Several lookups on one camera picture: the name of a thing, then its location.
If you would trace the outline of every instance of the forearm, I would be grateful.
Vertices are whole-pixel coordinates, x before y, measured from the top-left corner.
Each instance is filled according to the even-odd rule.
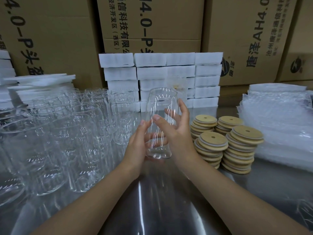
[[[310,234],[303,226],[238,186],[199,156],[192,157],[180,167],[232,234]]]
[[[92,189],[45,221],[32,234],[97,234],[135,176],[123,162]]]

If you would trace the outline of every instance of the clear glass can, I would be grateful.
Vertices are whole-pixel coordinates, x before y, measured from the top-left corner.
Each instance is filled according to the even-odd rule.
[[[153,115],[157,114],[172,125],[176,125],[174,120],[175,115],[178,114],[178,98],[177,91],[171,88],[153,88],[150,90],[147,108],[146,121],[151,120],[151,126],[147,133],[152,134],[152,139],[147,142],[146,155],[156,159],[170,158],[172,153],[170,151],[168,141],[163,131],[154,123]]]

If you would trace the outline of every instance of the left hand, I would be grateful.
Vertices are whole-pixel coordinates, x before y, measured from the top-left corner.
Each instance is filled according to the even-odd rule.
[[[142,120],[140,122],[136,132],[129,139],[124,158],[121,162],[123,165],[131,168],[134,179],[139,177],[141,166],[146,156],[146,142],[152,137],[151,134],[146,134],[150,125],[151,121],[146,122]]]

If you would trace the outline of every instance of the hand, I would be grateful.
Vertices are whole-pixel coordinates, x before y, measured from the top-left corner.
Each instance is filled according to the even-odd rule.
[[[146,122],[142,120],[137,127],[136,132],[130,137],[124,158],[121,162],[127,168],[130,168],[134,179],[136,179],[141,170],[141,166],[146,157],[146,142],[148,142],[153,134],[146,134],[150,127],[151,121]]]
[[[171,110],[165,109],[165,113],[176,121],[176,126],[170,125],[159,115],[154,115],[153,120],[154,123],[164,132],[168,140],[174,162],[178,167],[181,167],[182,163],[199,158],[199,155],[194,149],[194,144],[190,134],[189,110],[182,99],[178,100],[178,104],[182,112],[181,116]]]

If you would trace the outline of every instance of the black printed logo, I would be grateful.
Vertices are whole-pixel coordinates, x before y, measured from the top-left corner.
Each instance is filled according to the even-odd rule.
[[[221,77],[224,77],[228,74],[229,72],[229,62],[227,62],[224,58],[222,59],[222,73],[221,73]]]
[[[296,73],[301,69],[301,65],[302,65],[302,60],[298,57],[295,61],[292,62],[291,67],[290,67],[290,71],[292,73]]]

